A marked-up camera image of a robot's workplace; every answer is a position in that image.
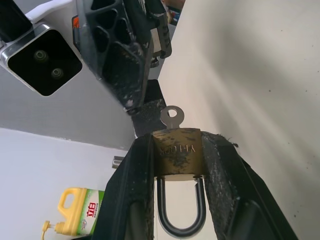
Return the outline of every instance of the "padlock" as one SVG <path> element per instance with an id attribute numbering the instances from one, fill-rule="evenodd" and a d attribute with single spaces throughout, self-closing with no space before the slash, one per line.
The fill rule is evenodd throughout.
<path id="1" fill-rule="evenodd" d="M 170 117 L 169 110 L 176 111 Z M 168 129 L 153 132 L 155 155 L 154 176 L 157 177 L 158 216 L 162 227 L 176 238 L 187 238 L 199 232 L 206 220 L 205 190 L 202 175 L 206 174 L 202 133 L 197 128 L 179 128 L 185 118 L 177 106 L 167 106 L 161 111 L 161 121 Z M 173 226 L 167 216 L 167 180 L 190 180 L 194 178 L 197 216 L 194 223 L 184 229 Z"/>

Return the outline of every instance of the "yellow bottle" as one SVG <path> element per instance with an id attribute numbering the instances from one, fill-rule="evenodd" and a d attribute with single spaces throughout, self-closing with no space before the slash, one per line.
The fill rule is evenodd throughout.
<path id="1" fill-rule="evenodd" d="M 45 232 L 49 228 L 54 228 L 57 234 L 69 236 L 90 235 L 94 232 L 104 191 L 70 187 L 61 195 L 58 211 L 64 216 L 66 221 L 58 222 L 56 225 L 45 221 L 42 227 L 41 239 L 44 240 Z M 67 196 L 74 196 L 71 206 L 65 208 Z"/>

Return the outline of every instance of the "bottle label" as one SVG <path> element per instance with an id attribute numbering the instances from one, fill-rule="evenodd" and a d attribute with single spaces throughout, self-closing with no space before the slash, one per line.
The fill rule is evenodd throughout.
<path id="1" fill-rule="evenodd" d="M 86 190 L 80 222 L 76 231 L 77 235 L 93 234 L 104 194 L 104 191 Z"/>

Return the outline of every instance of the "padlock shackle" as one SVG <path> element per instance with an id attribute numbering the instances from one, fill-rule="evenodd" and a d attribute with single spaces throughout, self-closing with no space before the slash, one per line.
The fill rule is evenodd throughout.
<path id="1" fill-rule="evenodd" d="M 157 178 L 157 202 L 158 215 L 163 229 L 175 238 L 187 238 L 198 233 L 206 221 L 206 200 L 204 182 L 201 177 L 195 178 L 197 182 L 195 187 L 197 214 L 194 223 L 187 228 L 177 228 L 173 226 L 167 216 L 166 208 L 166 186 L 164 177 Z"/>

